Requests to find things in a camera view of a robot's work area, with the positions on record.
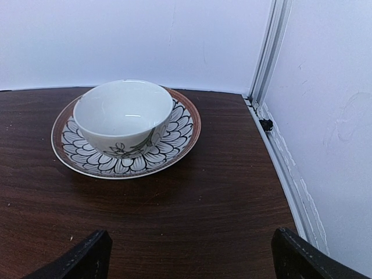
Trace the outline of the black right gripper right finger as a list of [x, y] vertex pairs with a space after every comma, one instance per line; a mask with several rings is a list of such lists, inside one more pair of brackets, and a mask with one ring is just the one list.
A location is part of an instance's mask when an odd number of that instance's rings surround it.
[[277, 278], [366, 278], [285, 227], [275, 230], [271, 250]]

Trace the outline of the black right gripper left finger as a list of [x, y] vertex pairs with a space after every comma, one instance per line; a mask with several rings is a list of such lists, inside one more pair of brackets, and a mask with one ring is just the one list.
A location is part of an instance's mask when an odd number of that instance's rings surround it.
[[112, 239], [96, 230], [64, 255], [28, 274], [28, 278], [107, 278]]

